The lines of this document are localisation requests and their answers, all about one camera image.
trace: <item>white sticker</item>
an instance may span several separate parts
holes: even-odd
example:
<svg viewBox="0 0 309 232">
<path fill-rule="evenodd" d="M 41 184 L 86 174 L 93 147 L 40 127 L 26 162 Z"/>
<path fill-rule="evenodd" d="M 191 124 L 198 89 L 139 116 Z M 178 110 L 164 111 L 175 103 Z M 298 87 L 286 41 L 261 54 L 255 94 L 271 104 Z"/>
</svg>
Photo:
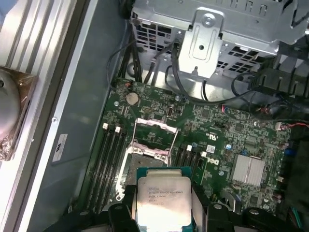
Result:
<svg viewBox="0 0 309 232">
<path fill-rule="evenodd" d="M 59 136 L 59 140 L 56 146 L 56 151 L 53 157 L 53 162 L 59 161 L 61 159 L 64 144 L 66 143 L 66 140 L 67 140 L 67 136 L 68 134 L 61 134 Z"/>
<path fill-rule="evenodd" d="M 207 148 L 206 148 L 206 152 L 209 152 L 209 153 L 214 153 L 216 147 L 215 146 L 212 146 L 212 145 L 207 145 Z"/>
</svg>

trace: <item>cable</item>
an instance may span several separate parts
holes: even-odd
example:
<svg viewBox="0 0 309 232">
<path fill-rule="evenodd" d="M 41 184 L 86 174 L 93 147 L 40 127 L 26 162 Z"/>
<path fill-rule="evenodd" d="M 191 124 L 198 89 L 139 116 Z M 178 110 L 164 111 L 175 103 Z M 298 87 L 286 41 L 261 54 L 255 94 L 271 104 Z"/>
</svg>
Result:
<svg viewBox="0 0 309 232">
<path fill-rule="evenodd" d="M 195 98 L 192 98 L 189 96 L 189 94 L 185 91 L 183 85 L 181 84 L 181 81 L 180 81 L 180 78 L 178 76 L 178 58 L 177 58 L 177 53 L 178 53 L 178 48 L 177 46 L 174 46 L 173 49 L 172 49 L 172 54 L 171 54 L 171 61 L 172 61 L 172 70 L 173 70 L 173 75 L 174 75 L 174 78 L 175 78 L 175 81 L 176 81 L 176 84 L 180 90 L 180 92 L 189 100 L 191 101 L 193 104 L 195 105 L 220 105 L 220 104 L 224 104 L 224 103 L 227 103 L 227 102 L 232 102 L 236 99 L 239 99 L 249 93 L 252 93 L 253 91 L 250 90 L 250 91 L 247 91 L 245 93 L 242 93 L 242 94 L 239 94 L 239 96 L 235 96 L 235 97 L 232 97 L 230 99 L 226 99 L 226 100 L 221 100 L 221 101 L 201 101 L 199 99 L 195 99 Z M 203 97 L 205 99 L 206 98 L 206 91 L 205 91 L 205 85 L 206 85 L 206 82 L 204 81 L 203 82 Z"/>
<path fill-rule="evenodd" d="M 123 59 L 122 59 L 122 62 L 121 62 L 121 66 L 120 66 L 120 69 L 119 69 L 118 76 L 120 76 L 123 79 L 126 77 L 126 69 L 127 69 L 128 63 L 130 61 L 131 50 L 132 50 L 131 46 L 126 48 L 126 51 L 124 53 L 124 56 L 123 56 Z"/>
<path fill-rule="evenodd" d="M 122 50 L 125 50 L 127 47 L 131 46 L 133 43 L 135 42 L 135 40 L 129 42 L 128 44 L 126 44 L 125 46 L 119 48 L 117 51 L 115 51 L 113 54 L 111 54 L 111 56 L 109 57 L 107 63 L 106 63 L 106 75 L 107 75 L 107 80 L 108 80 L 108 85 L 109 87 L 116 91 L 117 88 L 112 86 L 112 77 L 110 76 L 110 66 L 111 66 L 111 62 L 112 59 L 114 58 L 114 56 L 116 56 L 119 52 L 121 52 Z"/>
<path fill-rule="evenodd" d="M 165 71 L 165 76 L 164 76 L 164 82 L 165 82 L 165 85 L 167 87 L 169 87 L 173 93 L 177 94 L 177 95 L 180 95 L 179 91 L 176 90 L 175 88 L 173 88 L 169 83 L 168 83 L 168 75 L 169 75 L 169 70 L 171 69 L 171 65 L 169 65 L 167 68 L 166 68 L 166 71 Z"/>
<path fill-rule="evenodd" d="M 255 95 L 256 95 L 256 92 L 251 96 L 250 101 L 249 101 L 249 113 L 254 119 L 257 119 L 259 121 L 269 121 L 269 122 L 299 122 L 299 123 L 309 124 L 309 121 L 304 120 L 304 119 L 298 119 L 298 118 L 265 118 L 265 117 L 262 117 L 262 116 L 269 116 L 269 115 L 262 115 L 262 114 L 257 115 L 257 114 L 255 114 L 255 112 L 253 111 L 253 108 L 252 108 L 253 99 L 254 99 Z"/>
<path fill-rule="evenodd" d="M 292 212 L 293 212 L 293 214 L 294 214 L 294 216 L 295 216 L 295 219 L 296 219 L 296 222 L 297 222 L 298 227 L 299 227 L 299 228 L 302 228 L 302 223 L 301 223 L 301 220 L 300 220 L 300 218 L 299 218 L 298 211 L 297 211 L 294 207 L 292 207 L 291 210 L 292 210 Z"/>
<path fill-rule="evenodd" d="M 155 69 L 155 65 L 156 65 L 156 60 L 158 59 L 158 57 L 166 52 L 168 52 L 172 46 L 173 46 L 174 42 L 171 42 L 167 47 L 165 47 L 164 49 L 162 49 L 161 51 L 159 51 L 155 56 L 154 59 L 152 60 L 150 67 L 149 67 L 149 71 L 145 77 L 144 80 L 144 84 L 147 84 L 150 80 L 151 75 L 153 74 L 153 71 Z"/>
<path fill-rule="evenodd" d="M 244 77 L 244 76 L 246 76 L 246 75 L 253 75 L 253 76 L 254 76 L 254 74 L 251 73 L 251 72 L 244 72 L 244 73 L 238 75 L 237 77 L 235 77 L 235 78 L 233 79 L 232 84 L 231 84 L 231 88 L 232 88 L 232 93 L 233 93 L 235 96 L 239 96 L 239 93 L 237 92 L 237 90 L 236 90 L 236 88 L 235 88 L 235 82 L 236 82 L 237 80 L 239 80 L 241 77 Z M 249 104 L 249 101 L 246 100 L 245 98 L 240 98 L 240 99 L 242 99 L 244 102 L 246 102 L 247 104 Z"/>
<path fill-rule="evenodd" d="M 134 40 L 134 43 L 132 44 L 132 57 L 133 57 L 133 66 L 134 66 L 134 76 L 136 82 L 142 82 L 141 79 L 141 66 L 140 66 L 140 57 L 139 53 L 137 51 L 137 46 L 135 43 L 134 35 L 132 33 L 132 39 Z"/>
</svg>

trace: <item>chip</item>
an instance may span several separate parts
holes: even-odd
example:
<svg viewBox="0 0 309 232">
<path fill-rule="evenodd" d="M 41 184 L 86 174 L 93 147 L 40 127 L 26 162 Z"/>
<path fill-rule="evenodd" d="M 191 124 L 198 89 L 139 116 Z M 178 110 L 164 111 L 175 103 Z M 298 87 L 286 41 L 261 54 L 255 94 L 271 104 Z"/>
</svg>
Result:
<svg viewBox="0 0 309 232">
<path fill-rule="evenodd" d="M 250 197 L 250 206 L 257 206 L 258 197 L 251 196 Z"/>
<path fill-rule="evenodd" d="M 209 110 L 203 110 L 203 112 L 202 112 L 202 117 L 204 117 L 204 118 L 209 118 L 209 116 L 210 116 L 210 111 Z"/>
<path fill-rule="evenodd" d="M 238 132 L 241 132 L 243 129 L 243 125 L 242 124 L 236 124 L 235 126 L 235 130 L 238 131 Z"/>
</svg>

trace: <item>screw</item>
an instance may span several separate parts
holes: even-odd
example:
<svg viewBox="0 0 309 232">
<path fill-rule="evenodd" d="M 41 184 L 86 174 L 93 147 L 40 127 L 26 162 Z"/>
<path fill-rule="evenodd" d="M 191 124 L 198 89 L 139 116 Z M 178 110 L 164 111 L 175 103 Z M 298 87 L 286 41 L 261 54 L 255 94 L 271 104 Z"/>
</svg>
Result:
<svg viewBox="0 0 309 232">
<path fill-rule="evenodd" d="M 259 214 L 259 212 L 257 210 L 255 210 L 255 209 L 251 209 L 249 212 L 251 214 L 253 214 L 253 215 L 258 215 Z"/>
<path fill-rule="evenodd" d="M 205 22 L 206 22 L 207 25 L 210 25 L 211 22 L 212 22 L 212 19 L 209 18 L 209 17 L 207 17 L 206 20 L 205 20 Z"/>
<path fill-rule="evenodd" d="M 214 204 L 213 207 L 215 209 L 222 209 L 222 205 L 220 205 L 220 204 Z"/>
<path fill-rule="evenodd" d="M 206 14 L 204 17 L 204 26 L 211 28 L 215 24 L 215 16 L 213 14 Z"/>
</svg>

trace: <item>heatsink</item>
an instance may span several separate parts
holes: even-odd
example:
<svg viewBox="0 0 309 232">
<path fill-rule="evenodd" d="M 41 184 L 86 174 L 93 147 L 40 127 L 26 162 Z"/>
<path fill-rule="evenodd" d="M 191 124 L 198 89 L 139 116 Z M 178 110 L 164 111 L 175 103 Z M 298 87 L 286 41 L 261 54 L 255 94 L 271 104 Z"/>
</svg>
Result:
<svg viewBox="0 0 309 232">
<path fill-rule="evenodd" d="M 232 180 L 258 187 L 262 181 L 264 167 L 263 160 L 238 155 L 234 161 Z"/>
</svg>

